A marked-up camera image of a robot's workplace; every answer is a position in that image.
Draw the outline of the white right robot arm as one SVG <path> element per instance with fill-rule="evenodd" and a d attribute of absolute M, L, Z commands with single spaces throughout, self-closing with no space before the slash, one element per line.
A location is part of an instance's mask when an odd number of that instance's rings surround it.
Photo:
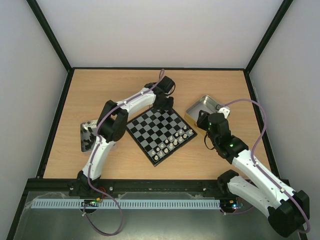
<path fill-rule="evenodd" d="M 206 132 L 218 155 L 252 181 L 249 183 L 234 170 L 228 170 L 217 179 L 222 195 L 234 194 L 250 203 L 285 238 L 310 223 L 309 196 L 277 178 L 240 138 L 231 134 L 224 109 L 214 113 L 200 110 L 196 124 Z"/>

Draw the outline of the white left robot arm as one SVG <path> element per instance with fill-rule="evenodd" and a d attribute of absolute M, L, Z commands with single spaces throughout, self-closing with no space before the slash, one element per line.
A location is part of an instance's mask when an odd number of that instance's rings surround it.
<path fill-rule="evenodd" d="M 150 105 L 157 110 L 171 110 L 174 104 L 171 94 L 175 87 L 171 78 L 160 76 L 157 82 L 146 84 L 124 100 L 109 100 L 105 103 L 97 121 L 96 139 L 90 157 L 76 180 L 70 182 L 71 196 L 89 197 L 94 195 L 94 191 L 106 195 L 98 189 L 99 179 L 108 154 L 126 132 L 128 118 Z"/>

